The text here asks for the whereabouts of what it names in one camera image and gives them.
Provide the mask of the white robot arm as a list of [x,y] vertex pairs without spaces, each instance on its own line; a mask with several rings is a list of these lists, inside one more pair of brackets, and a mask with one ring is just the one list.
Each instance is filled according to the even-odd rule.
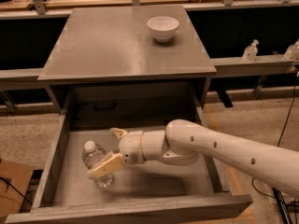
[[113,128],[118,153],[108,153],[87,172],[94,179],[120,170],[125,164],[160,161],[190,165],[199,154],[222,161],[289,196],[299,198],[299,153],[282,147],[219,133],[202,125],[175,119],[158,131],[126,132]]

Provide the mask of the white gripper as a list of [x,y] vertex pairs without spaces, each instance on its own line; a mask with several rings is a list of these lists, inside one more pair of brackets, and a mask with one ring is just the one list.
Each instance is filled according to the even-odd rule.
[[120,128],[111,128],[110,132],[119,142],[120,153],[108,153],[96,163],[86,174],[89,179],[95,179],[120,170],[125,162],[141,164],[144,158],[141,151],[142,131],[127,132]]

